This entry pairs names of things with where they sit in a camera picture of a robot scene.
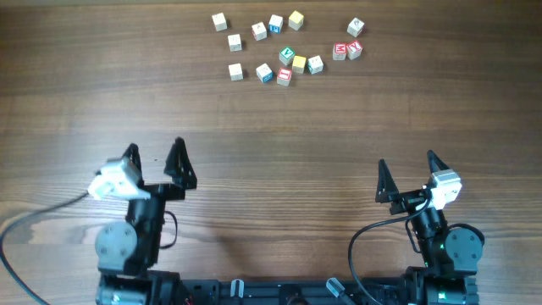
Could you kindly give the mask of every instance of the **alphabet block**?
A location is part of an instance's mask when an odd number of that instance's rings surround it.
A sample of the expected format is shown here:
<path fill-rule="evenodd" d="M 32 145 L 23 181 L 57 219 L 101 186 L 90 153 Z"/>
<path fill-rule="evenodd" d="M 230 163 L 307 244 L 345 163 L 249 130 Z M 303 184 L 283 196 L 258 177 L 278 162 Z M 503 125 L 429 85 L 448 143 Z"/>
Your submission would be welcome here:
<path fill-rule="evenodd" d="M 282 30 L 283 22 L 284 19 L 282 16 L 271 15 L 271 20 L 269 21 L 269 31 L 279 34 L 280 30 Z"/>
<path fill-rule="evenodd" d="M 254 35 L 254 39 L 256 39 L 256 41 L 260 41 L 268 37 L 268 31 L 265 29 L 263 22 L 252 26 L 252 34 Z"/>
<path fill-rule="evenodd" d="M 217 29 L 217 31 L 226 30 L 228 28 L 226 18 L 224 17 L 223 13 L 214 14 L 211 17 L 213 18 L 214 27 Z"/>
<path fill-rule="evenodd" d="M 305 72 L 305 63 L 306 63 L 306 61 L 307 61 L 307 58 L 296 55 L 294 57 L 294 63 L 292 64 L 291 69 L 296 73 L 303 74 L 303 72 Z"/>
<path fill-rule="evenodd" d="M 363 47 L 359 41 L 350 42 L 346 48 L 348 49 L 348 58 L 350 60 L 358 58 L 360 55 L 362 55 Z"/>
<path fill-rule="evenodd" d="M 273 71 L 267 64 L 262 64 L 261 66 L 256 68 L 256 75 L 257 78 L 259 78 L 262 83 L 266 83 L 273 79 Z"/>
<path fill-rule="evenodd" d="M 291 80 L 291 70 L 280 68 L 277 74 L 277 84 L 282 86 L 289 86 Z"/>
<path fill-rule="evenodd" d="M 241 35 L 235 34 L 235 35 L 229 35 L 228 36 L 228 43 L 230 44 L 230 51 L 240 51 L 243 49 L 241 45 Z"/>
<path fill-rule="evenodd" d="M 333 60 L 345 60 L 346 59 L 346 44 L 335 43 L 333 46 Z"/>
<path fill-rule="evenodd" d="M 354 18 L 354 20 L 348 25 L 348 29 L 346 32 L 354 37 L 357 37 L 359 33 L 363 30 L 363 21 L 359 20 L 358 18 Z"/>
<path fill-rule="evenodd" d="M 316 74 L 323 69 L 324 63 L 319 55 L 308 59 L 308 70 L 311 72 L 311 74 Z"/>
<path fill-rule="evenodd" d="M 228 66 L 228 68 L 230 68 L 231 80 L 243 79 L 243 69 L 241 68 L 241 64 L 231 64 Z"/>
<path fill-rule="evenodd" d="M 294 11 L 288 19 L 288 26 L 296 31 L 301 29 L 305 17 L 298 11 Z"/>
<path fill-rule="evenodd" d="M 289 64 L 291 64 L 291 62 L 294 61 L 295 55 L 296 53 L 291 47 L 285 47 L 279 53 L 279 60 L 282 64 L 288 66 Z"/>

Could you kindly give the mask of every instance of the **table surface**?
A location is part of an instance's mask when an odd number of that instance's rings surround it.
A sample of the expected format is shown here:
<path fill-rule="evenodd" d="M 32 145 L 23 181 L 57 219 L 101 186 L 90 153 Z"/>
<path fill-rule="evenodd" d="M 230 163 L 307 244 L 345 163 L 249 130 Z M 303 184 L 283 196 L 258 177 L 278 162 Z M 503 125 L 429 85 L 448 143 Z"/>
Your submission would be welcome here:
<path fill-rule="evenodd" d="M 271 14 L 301 30 L 255 42 Z M 462 177 L 450 223 L 481 229 L 483 304 L 542 299 L 542 19 L 539 2 L 204 3 L 0 10 L 0 221 L 84 191 L 107 158 L 140 146 L 148 182 L 185 138 L 198 188 L 167 209 L 177 245 L 155 269 L 185 279 L 351 278 L 348 241 L 389 219 L 374 202 L 378 161 L 400 190 L 429 177 L 435 150 Z M 216 32 L 211 14 L 229 29 Z M 366 25 L 358 60 L 332 46 Z M 227 35 L 241 34 L 231 53 Z M 324 72 L 262 84 L 284 46 L 320 55 Z M 243 81 L 228 65 L 241 63 Z M 126 203 L 86 199 L 6 240 L 14 268 L 55 304 L 91 304 L 94 240 Z M 168 222 L 163 242 L 171 241 Z M 355 246 L 364 276 L 422 265 L 402 225 Z M 0 303 L 31 300 L 0 269 Z"/>

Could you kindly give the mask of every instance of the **white block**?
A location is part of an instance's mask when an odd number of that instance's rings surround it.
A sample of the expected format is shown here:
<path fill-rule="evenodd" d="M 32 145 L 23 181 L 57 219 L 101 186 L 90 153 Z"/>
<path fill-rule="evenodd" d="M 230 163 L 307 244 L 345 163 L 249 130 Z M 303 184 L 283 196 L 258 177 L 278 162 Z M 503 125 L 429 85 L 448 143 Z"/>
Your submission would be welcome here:
<path fill-rule="evenodd" d="M 240 51 L 243 49 L 241 46 L 241 35 L 235 34 L 235 35 L 229 35 L 228 36 L 228 43 L 230 45 L 230 51 Z"/>
<path fill-rule="evenodd" d="M 212 17 L 214 27 L 217 29 L 217 31 L 226 30 L 228 28 L 228 25 L 226 24 L 226 18 L 224 17 L 223 13 L 214 14 Z"/>
<path fill-rule="evenodd" d="M 348 29 L 346 32 L 354 37 L 357 37 L 359 33 L 363 30 L 363 21 L 359 20 L 358 18 L 354 18 L 354 20 L 348 25 Z"/>
<path fill-rule="evenodd" d="M 284 18 L 282 18 L 282 16 L 271 15 L 271 19 L 269 20 L 269 31 L 279 34 L 282 30 L 283 22 Z"/>
<path fill-rule="evenodd" d="M 228 68 L 230 68 L 231 80 L 243 79 L 243 69 L 241 68 L 241 64 L 231 64 L 228 66 Z"/>
<path fill-rule="evenodd" d="M 277 84 L 282 86 L 289 86 L 291 80 L 291 70 L 280 68 L 277 74 Z"/>
<path fill-rule="evenodd" d="M 345 60 L 346 59 L 346 44 L 335 43 L 333 46 L 333 60 Z"/>
<path fill-rule="evenodd" d="M 261 66 L 256 68 L 256 75 L 257 78 L 259 78 L 262 83 L 266 83 L 273 79 L 273 71 L 267 64 L 262 64 Z"/>
<path fill-rule="evenodd" d="M 301 26 L 303 25 L 303 20 L 305 19 L 305 16 L 303 16 L 298 11 L 294 11 L 288 19 L 288 26 L 296 31 L 298 31 Z"/>
<path fill-rule="evenodd" d="M 362 55 L 363 47 L 359 41 L 350 42 L 346 48 L 348 49 L 348 58 L 350 60 L 358 58 L 360 55 Z"/>
<path fill-rule="evenodd" d="M 308 59 L 308 70 L 311 72 L 311 74 L 316 74 L 323 69 L 324 63 L 319 55 Z"/>
<path fill-rule="evenodd" d="M 282 64 L 288 66 L 294 61 L 294 56 L 296 56 L 294 50 L 291 47 L 285 47 L 279 53 L 279 60 Z"/>
<path fill-rule="evenodd" d="M 268 31 L 265 29 L 263 22 L 252 26 L 252 34 L 254 35 L 254 39 L 256 39 L 256 41 L 260 41 L 268 37 Z"/>

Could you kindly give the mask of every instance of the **cable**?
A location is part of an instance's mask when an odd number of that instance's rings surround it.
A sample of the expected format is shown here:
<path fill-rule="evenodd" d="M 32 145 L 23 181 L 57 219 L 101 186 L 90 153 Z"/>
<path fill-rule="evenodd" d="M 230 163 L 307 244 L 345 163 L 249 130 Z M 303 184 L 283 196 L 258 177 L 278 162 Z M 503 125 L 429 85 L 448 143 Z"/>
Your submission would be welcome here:
<path fill-rule="evenodd" d="M 34 218 L 34 217 L 36 217 L 36 216 L 38 216 L 40 214 L 52 212 L 52 211 L 54 211 L 56 209 L 59 209 L 59 208 L 68 207 L 69 205 L 74 204 L 74 203 L 80 201 L 81 199 L 83 199 L 83 198 L 85 198 L 87 196 L 88 196 L 88 192 L 85 192 L 85 193 L 79 195 L 78 197 L 76 197 L 74 199 L 68 200 L 67 202 L 60 203 L 59 205 L 52 206 L 50 208 L 44 208 L 43 210 L 38 210 L 38 211 L 31 212 L 28 215 L 23 216 L 22 218 L 17 219 L 13 223 L 9 224 L 6 227 L 6 229 L 2 232 L 2 234 L 0 235 L 0 259 L 2 259 L 3 266 L 6 267 L 6 270 L 8 271 L 9 275 L 11 275 L 11 277 L 14 278 L 14 280 L 17 282 L 17 284 L 19 284 L 19 286 L 21 288 L 23 288 L 23 290 L 26 293 L 28 293 L 29 296 L 31 296 L 36 302 L 38 302 L 40 304 L 48 304 L 48 303 L 45 302 L 45 300 L 43 300 L 35 292 L 33 292 L 33 290 L 17 275 L 17 273 L 15 273 L 15 270 L 9 264 L 8 260 L 6 259 L 6 254 L 3 251 L 3 240 L 11 230 L 15 229 L 15 227 L 22 224 L 26 220 Z"/>
<path fill-rule="evenodd" d="M 414 250 L 414 252 L 416 252 L 416 253 L 421 253 L 421 251 L 419 251 L 416 248 L 416 243 L 414 242 L 414 239 L 412 238 L 412 233 L 410 232 L 410 228 L 408 227 L 408 223 L 410 223 L 410 219 L 405 221 L 405 230 L 406 230 L 406 233 L 408 234 L 408 239 L 410 240 L 410 243 L 412 244 L 412 250 Z"/>
<path fill-rule="evenodd" d="M 357 276 L 357 273 L 356 273 L 356 270 L 354 269 L 354 262 L 352 260 L 352 248 L 354 247 L 354 241 L 356 241 L 356 239 L 363 233 L 363 232 L 366 232 L 368 230 L 371 230 L 373 228 L 377 228 L 377 227 L 380 227 L 380 226 L 383 226 L 383 225 L 391 225 L 391 224 L 394 224 L 394 223 L 398 223 L 398 222 L 401 222 L 401 221 L 407 221 L 409 219 L 413 219 L 414 217 L 417 217 L 418 215 L 420 215 L 421 213 L 423 213 L 427 207 L 429 206 L 429 203 L 431 201 L 429 199 L 426 200 L 425 204 L 423 205 L 423 207 L 417 211 L 416 213 L 412 214 L 412 215 L 408 215 L 408 216 L 404 216 L 404 217 L 400 217 L 400 218 L 397 218 L 397 219 L 389 219 L 389 220 L 384 220 L 384 221 L 380 221 L 378 223 L 374 223 L 374 224 L 371 224 L 371 225 L 368 225 L 368 226 L 365 226 L 363 227 L 361 230 L 359 230 L 358 232 L 356 232 L 356 234 L 354 234 L 354 236 L 352 237 L 352 239 L 350 240 L 350 244 L 348 245 L 348 265 L 350 266 L 350 272 L 352 273 L 352 277 L 354 277 L 354 280 L 356 281 L 357 285 L 359 286 L 359 288 L 363 291 L 363 293 L 365 293 L 365 295 L 370 298 L 371 300 L 373 300 L 373 302 L 375 302 L 377 305 L 382 305 L 381 302 L 377 301 L 373 296 L 371 296 L 369 294 L 369 292 L 367 291 L 367 289 L 365 289 L 365 287 L 363 286 L 361 280 L 359 279 L 359 277 Z"/>
<path fill-rule="evenodd" d="M 177 233 L 179 232 L 179 225 L 177 224 L 177 218 L 175 217 L 175 214 L 169 211 L 163 211 L 163 213 L 170 215 L 173 218 L 173 221 L 175 222 L 175 238 L 169 244 L 160 246 L 160 249 L 162 250 L 171 248 L 177 242 Z"/>

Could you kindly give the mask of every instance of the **wooden table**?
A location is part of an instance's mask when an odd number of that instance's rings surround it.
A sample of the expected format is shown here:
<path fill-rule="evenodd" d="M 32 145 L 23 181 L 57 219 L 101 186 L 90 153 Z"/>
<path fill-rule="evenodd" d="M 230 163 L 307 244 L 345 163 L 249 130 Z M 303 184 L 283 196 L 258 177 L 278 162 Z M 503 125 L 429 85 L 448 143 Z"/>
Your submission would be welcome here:
<path fill-rule="evenodd" d="M 255 42 L 251 25 L 305 14 L 299 32 Z M 385 158 L 403 191 L 434 149 L 463 178 L 450 223 L 481 229 L 483 304 L 542 300 L 542 21 L 537 2 L 378 1 L 175 4 L 0 10 L 0 220 L 74 197 L 107 158 L 140 145 L 147 181 L 185 138 L 196 191 L 168 209 L 180 239 L 155 269 L 185 279 L 350 279 L 348 241 L 388 219 L 374 202 Z M 211 14 L 224 12 L 226 31 Z M 333 61 L 350 20 L 359 60 Z M 241 34 L 230 53 L 227 35 Z M 262 84 L 291 46 L 324 72 Z M 243 81 L 228 65 L 241 63 Z M 91 304 L 94 239 L 125 202 L 87 199 L 18 228 L 14 268 L 46 300 Z M 167 223 L 163 242 L 173 238 Z M 402 225 L 364 236 L 358 272 L 421 265 Z M 0 269 L 0 303 L 31 300 Z"/>

